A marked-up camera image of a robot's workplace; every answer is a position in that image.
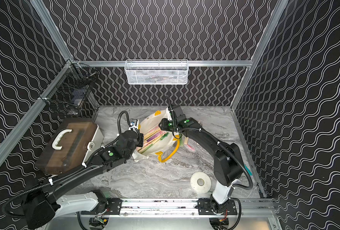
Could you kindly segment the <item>teal folding fan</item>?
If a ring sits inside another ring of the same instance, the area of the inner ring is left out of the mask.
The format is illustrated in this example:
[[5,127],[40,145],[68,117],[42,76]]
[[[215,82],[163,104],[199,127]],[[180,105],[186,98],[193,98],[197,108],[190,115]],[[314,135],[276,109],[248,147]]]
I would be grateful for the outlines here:
[[244,167],[245,167],[246,171],[248,172],[248,174],[250,176],[252,176],[253,174],[252,174],[251,170],[246,165],[244,165]]

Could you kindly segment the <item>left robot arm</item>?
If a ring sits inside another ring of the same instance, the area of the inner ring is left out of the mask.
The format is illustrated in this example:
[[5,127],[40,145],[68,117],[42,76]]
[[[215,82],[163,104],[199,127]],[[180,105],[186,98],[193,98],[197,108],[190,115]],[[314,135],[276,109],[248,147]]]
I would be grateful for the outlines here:
[[68,191],[127,163],[135,149],[143,144],[143,134],[137,125],[137,121],[130,120],[127,111],[120,112],[117,119],[118,134],[113,141],[94,151],[80,166],[11,197],[2,205],[3,214],[25,219],[29,229],[47,224],[63,209],[58,199]]

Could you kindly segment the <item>white tote bag yellow handles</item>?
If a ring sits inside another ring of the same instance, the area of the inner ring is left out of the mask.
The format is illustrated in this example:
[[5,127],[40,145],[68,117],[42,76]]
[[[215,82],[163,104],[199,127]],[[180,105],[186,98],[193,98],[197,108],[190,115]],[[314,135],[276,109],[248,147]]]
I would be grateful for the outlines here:
[[[142,120],[138,125],[139,131],[144,135],[153,127],[158,127],[158,124],[163,118],[170,118],[168,109],[158,110]],[[136,149],[133,153],[133,159],[135,162],[147,159],[150,156],[157,156],[160,163],[165,163],[166,161],[171,159],[171,157],[178,151],[180,147],[180,135],[176,132],[172,133],[167,131],[161,131],[160,135],[149,142],[143,141],[143,146],[146,146],[148,143],[151,143],[153,140],[156,139],[164,140],[165,146],[161,149],[158,148],[153,149],[152,151],[146,151],[144,154],[139,153]]]

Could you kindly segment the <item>green paper folding fan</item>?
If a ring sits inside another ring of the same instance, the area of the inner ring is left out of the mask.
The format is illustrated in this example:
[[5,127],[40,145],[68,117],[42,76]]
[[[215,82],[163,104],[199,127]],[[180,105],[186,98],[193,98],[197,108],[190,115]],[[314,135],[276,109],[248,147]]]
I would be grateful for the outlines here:
[[182,138],[180,140],[180,147],[184,146],[184,141],[185,141],[185,136],[182,136]]

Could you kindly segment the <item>purple paper folding fan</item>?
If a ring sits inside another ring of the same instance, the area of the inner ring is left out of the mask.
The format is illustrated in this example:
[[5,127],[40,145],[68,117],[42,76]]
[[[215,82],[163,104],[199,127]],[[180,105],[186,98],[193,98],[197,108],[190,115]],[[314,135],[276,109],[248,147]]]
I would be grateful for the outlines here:
[[161,134],[160,127],[158,126],[153,127],[151,130],[149,130],[148,132],[144,134],[144,142],[149,142],[160,134]]

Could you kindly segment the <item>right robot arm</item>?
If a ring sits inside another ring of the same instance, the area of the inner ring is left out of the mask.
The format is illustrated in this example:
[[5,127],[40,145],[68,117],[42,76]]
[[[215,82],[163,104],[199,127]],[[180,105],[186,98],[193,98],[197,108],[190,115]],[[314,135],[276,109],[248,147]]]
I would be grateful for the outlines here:
[[187,118],[179,105],[170,104],[168,111],[170,118],[160,121],[160,129],[192,139],[212,156],[217,184],[210,196],[210,207],[207,210],[217,214],[224,213],[235,188],[253,189],[253,180],[244,165],[240,148],[235,143],[221,141],[206,131],[197,120]]

